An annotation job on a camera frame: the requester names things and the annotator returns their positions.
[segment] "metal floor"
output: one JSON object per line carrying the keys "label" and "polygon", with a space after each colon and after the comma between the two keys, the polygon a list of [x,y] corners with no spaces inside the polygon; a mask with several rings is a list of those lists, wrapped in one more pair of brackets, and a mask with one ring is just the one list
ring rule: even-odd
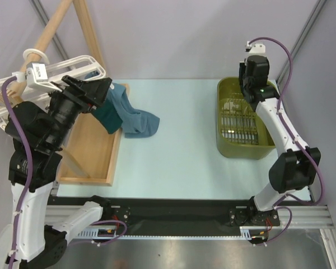
{"label": "metal floor", "polygon": [[319,230],[288,230],[267,247],[230,240],[118,240],[68,247],[51,269],[331,268]]}

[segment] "teal cloth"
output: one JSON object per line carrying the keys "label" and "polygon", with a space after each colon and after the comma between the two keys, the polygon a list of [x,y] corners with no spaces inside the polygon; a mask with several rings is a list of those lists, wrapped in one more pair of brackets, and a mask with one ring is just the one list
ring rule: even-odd
{"label": "teal cloth", "polygon": [[126,138],[145,138],[153,136],[160,119],[152,113],[133,108],[128,100],[126,88],[113,83],[114,89],[108,90],[108,100],[114,105],[122,119],[122,129]]}
{"label": "teal cloth", "polygon": [[[86,75],[85,80],[90,77],[95,77],[98,75],[98,72],[93,71]],[[106,101],[104,102],[103,106],[97,108],[92,112],[92,115],[106,128],[109,134],[114,133],[117,131],[121,125],[122,120],[118,116],[114,105],[108,98],[106,97]]]}

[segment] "cable tie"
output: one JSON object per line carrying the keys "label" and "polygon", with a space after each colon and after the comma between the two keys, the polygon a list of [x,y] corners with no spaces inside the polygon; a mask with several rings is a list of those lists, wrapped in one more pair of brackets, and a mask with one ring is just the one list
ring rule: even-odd
{"label": "cable tie", "polygon": [[14,211],[13,213],[12,213],[12,215],[13,216],[17,216],[18,214],[21,214],[22,213],[22,210],[20,210],[20,211]]}
{"label": "cable tie", "polygon": [[16,253],[16,252],[18,252],[18,250],[17,249],[11,249],[10,251],[9,251],[9,256],[12,256],[14,253]]}

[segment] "green towel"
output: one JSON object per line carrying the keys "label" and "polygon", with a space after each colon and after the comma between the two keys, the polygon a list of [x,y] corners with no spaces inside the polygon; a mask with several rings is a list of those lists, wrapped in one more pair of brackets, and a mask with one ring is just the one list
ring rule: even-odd
{"label": "green towel", "polygon": [[114,133],[122,126],[122,120],[110,100],[92,112],[92,115],[106,128],[109,134]]}

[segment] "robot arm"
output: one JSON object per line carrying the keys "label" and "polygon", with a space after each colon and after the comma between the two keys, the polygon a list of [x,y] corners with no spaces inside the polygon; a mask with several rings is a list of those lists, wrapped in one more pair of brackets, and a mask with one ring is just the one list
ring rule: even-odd
{"label": "robot arm", "polygon": [[[103,105],[112,80],[81,81],[63,76],[62,81],[68,86],[60,86],[48,81],[42,63],[30,63],[26,74],[15,75],[19,80],[26,79],[28,87],[48,92],[51,97],[47,113],[29,101],[13,108],[29,142],[33,160],[29,190],[21,211],[13,214],[13,218],[18,215],[15,260],[20,262],[20,268],[47,268],[62,257],[68,243],[83,229],[102,216],[112,214],[109,201],[94,196],[63,222],[44,225],[47,201],[62,158],[57,151],[60,151],[77,116]],[[10,160],[9,180],[12,183],[13,208],[16,208],[26,183],[28,159],[11,118],[5,132],[14,138],[15,152]]]}
{"label": "robot arm", "polygon": [[290,134],[293,134],[317,164],[321,154],[317,148],[310,149],[298,135],[282,104],[278,111],[280,96],[273,86],[268,85],[270,66],[264,56],[264,44],[250,46],[248,42],[246,51],[248,57],[240,63],[240,89],[244,99],[264,122],[278,152],[278,160],[269,171],[269,183],[253,197],[256,211],[269,211],[287,193],[303,189],[314,182],[316,171]]}

